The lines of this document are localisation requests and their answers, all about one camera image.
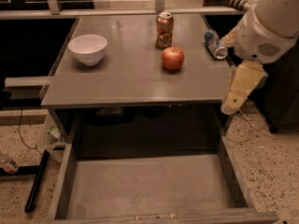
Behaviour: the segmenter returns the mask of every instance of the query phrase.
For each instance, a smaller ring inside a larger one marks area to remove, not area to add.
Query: apple
[[[163,66],[171,71],[179,70],[185,59],[184,51],[177,46],[164,49],[162,52]]]

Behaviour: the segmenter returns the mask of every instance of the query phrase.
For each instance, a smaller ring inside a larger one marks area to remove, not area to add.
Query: wire
[[[241,111],[241,109],[238,110],[238,114],[239,114],[239,117],[241,117],[247,124],[249,124],[250,128],[251,128],[251,135],[250,137],[244,139],[244,140],[234,140],[234,139],[231,139],[230,137],[226,136],[226,138],[231,141],[231,142],[234,142],[234,143],[245,143],[245,142],[248,142],[254,135],[254,127],[252,125],[252,123],[246,118],[245,114]]]
[[[18,125],[18,133],[19,133],[19,137],[20,137],[20,139],[21,139],[21,142],[22,142],[26,147],[28,147],[29,149],[36,150],[36,151],[40,154],[40,156],[43,156],[43,154],[41,153],[41,151],[38,150],[37,145],[36,145],[35,147],[30,147],[30,146],[28,146],[28,145],[25,143],[25,141],[23,140],[23,138],[22,138],[22,136],[21,136],[21,119],[22,119],[22,107],[21,107],[21,113],[20,113],[20,119],[19,119],[19,125]]]

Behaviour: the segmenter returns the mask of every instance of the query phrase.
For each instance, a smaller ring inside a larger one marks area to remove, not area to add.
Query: gray tabletop
[[[106,56],[86,67],[65,51],[42,105],[76,108],[112,105],[219,103],[230,67],[212,58],[204,43],[200,14],[174,14],[173,45],[185,52],[177,72],[163,68],[155,47],[155,15],[82,16],[72,37],[107,39]]]

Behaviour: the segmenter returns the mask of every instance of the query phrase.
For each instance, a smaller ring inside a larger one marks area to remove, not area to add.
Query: bowl
[[[105,56],[107,41],[100,35],[81,35],[68,43],[71,54],[86,65],[98,64]]]

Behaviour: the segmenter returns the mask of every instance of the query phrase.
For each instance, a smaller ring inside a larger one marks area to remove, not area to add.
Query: floor
[[[43,109],[0,112],[0,150],[19,165],[37,165],[42,152],[55,139],[44,127]],[[227,137],[245,177],[258,211],[276,211],[279,224],[299,223],[299,128],[280,129],[271,134],[256,105],[247,101],[242,114],[235,115]],[[26,214],[34,176],[0,177],[0,223],[45,223],[59,174],[60,156],[52,154],[36,198],[36,209]]]

